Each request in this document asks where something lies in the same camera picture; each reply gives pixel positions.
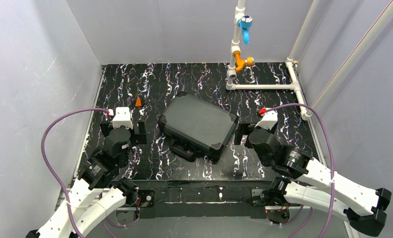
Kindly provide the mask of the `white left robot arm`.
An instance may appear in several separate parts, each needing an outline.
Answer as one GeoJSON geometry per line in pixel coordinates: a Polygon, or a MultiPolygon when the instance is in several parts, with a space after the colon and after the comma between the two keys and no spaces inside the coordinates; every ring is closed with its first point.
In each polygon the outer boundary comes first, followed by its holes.
{"type": "Polygon", "coordinates": [[[67,189],[56,174],[45,152],[45,141],[50,130],[70,114],[56,119],[45,130],[41,153],[46,166],[61,185],[65,199],[42,227],[28,232],[28,238],[84,238],[122,206],[134,208],[136,215],[139,215],[139,187],[128,178],[117,182],[113,180],[120,169],[128,164],[132,148],[147,143],[145,124],[142,121],[137,124],[132,122],[129,107],[92,110],[104,112],[112,121],[101,124],[103,145],[94,150],[80,169],[71,189],[67,189]]]}

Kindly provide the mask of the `black poker set case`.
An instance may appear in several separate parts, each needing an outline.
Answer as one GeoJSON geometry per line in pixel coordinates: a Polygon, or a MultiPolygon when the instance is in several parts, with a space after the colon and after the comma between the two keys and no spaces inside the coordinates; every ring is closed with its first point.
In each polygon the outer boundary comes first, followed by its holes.
{"type": "Polygon", "coordinates": [[[217,164],[238,122],[235,113],[181,91],[158,118],[158,127],[170,138],[171,152],[189,162],[206,156],[217,164]]]}

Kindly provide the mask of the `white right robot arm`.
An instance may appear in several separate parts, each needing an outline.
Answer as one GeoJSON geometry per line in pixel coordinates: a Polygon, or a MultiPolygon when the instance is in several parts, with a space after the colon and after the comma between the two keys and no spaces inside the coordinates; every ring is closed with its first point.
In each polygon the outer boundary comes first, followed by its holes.
{"type": "Polygon", "coordinates": [[[310,157],[297,147],[281,144],[275,135],[277,112],[263,109],[259,122],[242,122],[235,131],[235,145],[246,136],[245,147],[254,149],[261,164],[278,177],[267,190],[256,190],[254,206],[299,204],[328,212],[348,222],[356,231],[378,237],[387,219],[385,210],[392,193],[385,188],[359,185],[310,157]]]}

